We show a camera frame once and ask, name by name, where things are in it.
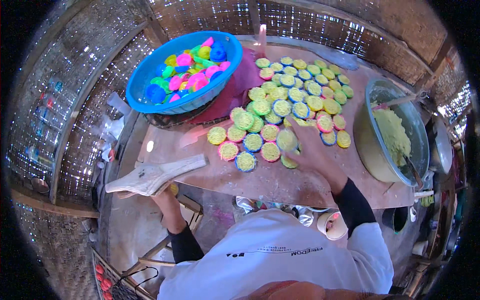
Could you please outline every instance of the blue plastic basin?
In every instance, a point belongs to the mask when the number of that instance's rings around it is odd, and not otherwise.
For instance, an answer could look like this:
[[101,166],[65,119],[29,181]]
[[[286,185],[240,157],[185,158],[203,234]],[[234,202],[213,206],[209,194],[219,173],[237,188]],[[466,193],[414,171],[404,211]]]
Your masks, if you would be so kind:
[[[156,105],[145,97],[145,88],[150,84],[150,80],[156,77],[157,65],[163,63],[171,54],[179,55],[186,49],[192,49],[202,44],[209,37],[213,37],[215,41],[220,41],[227,52],[227,61],[230,61],[230,66],[225,72],[200,90],[171,103]],[[197,109],[211,101],[223,90],[240,64],[242,51],[240,42],[233,35],[225,32],[199,31],[177,37],[153,51],[133,71],[127,84],[127,101],[133,109],[143,113],[175,115]]]

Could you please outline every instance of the maroon cloth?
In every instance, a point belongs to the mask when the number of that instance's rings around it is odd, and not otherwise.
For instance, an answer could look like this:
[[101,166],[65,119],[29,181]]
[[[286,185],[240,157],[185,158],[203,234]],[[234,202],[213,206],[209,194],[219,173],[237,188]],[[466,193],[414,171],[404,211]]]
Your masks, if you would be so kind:
[[225,88],[218,94],[213,104],[200,115],[188,121],[188,123],[202,123],[226,117],[235,107],[243,107],[247,104],[247,93],[253,87],[261,86],[265,82],[259,76],[260,69],[255,60],[262,57],[255,50],[243,48],[241,62]]

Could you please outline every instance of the white sweatshirt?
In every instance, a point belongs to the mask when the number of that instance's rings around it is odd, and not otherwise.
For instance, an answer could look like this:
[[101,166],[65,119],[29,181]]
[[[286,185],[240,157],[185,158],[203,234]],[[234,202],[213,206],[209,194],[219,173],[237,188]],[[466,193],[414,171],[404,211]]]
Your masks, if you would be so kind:
[[347,248],[278,209],[246,215],[201,260],[173,267],[158,300],[235,299],[273,281],[387,294],[393,266],[378,223],[353,230]]

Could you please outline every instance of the wooden table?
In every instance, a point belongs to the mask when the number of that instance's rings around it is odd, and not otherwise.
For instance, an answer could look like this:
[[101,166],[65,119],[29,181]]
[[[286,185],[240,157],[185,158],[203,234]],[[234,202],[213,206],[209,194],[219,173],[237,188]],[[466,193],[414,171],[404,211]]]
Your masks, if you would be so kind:
[[[312,63],[319,58],[309,51],[279,46],[267,46],[266,53],[271,61],[279,61],[282,56],[290,56],[293,59],[301,58],[307,63]],[[342,149],[334,145],[331,147],[325,146],[323,150],[355,182],[372,208],[413,205],[414,196],[411,187],[399,182],[391,186],[391,183],[380,182],[370,175],[360,160],[353,140],[353,120],[355,113],[364,103],[365,86],[370,79],[382,76],[366,66],[360,66],[356,71],[342,70],[342,73],[350,79],[350,86],[355,92],[355,96],[343,106],[342,112],[347,121],[346,131],[350,134],[352,143],[348,149]],[[330,186],[321,176],[314,177],[299,169],[287,169],[280,161],[266,162],[259,154],[256,154],[258,163],[254,171],[250,173],[240,172],[235,168],[233,162],[219,159],[217,146],[210,144],[206,135],[200,137],[196,143],[179,149],[180,137],[192,127],[192,125],[185,124],[170,130],[162,130],[150,126],[138,161],[164,163],[204,153],[210,160],[209,166],[179,176],[175,180],[249,199],[336,208],[330,193]],[[151,152],[146,150],[149,141],[154,142]]]

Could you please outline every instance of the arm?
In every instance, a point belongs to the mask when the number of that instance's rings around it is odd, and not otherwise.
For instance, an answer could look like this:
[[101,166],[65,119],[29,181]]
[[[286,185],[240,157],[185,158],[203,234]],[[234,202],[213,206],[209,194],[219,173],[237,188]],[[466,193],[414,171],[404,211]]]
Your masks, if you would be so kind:
[[335,203],[348,227],[348,237],[353,230],[363,223],[376,222],[370,204],[348,178],[340,166],[321,150],[325,147],[315,127],[301,127],[293,119],[287,117],[295,134],[302,144],[300,155],[285,153],[300,167],[322,175],[330,185]]
[[167,188],[158,196],[151,197],[163,213],[165,226],[172,243],[175,263],[201,259],[204,253],[181,215],[180,203],[172,194],[170,188]]

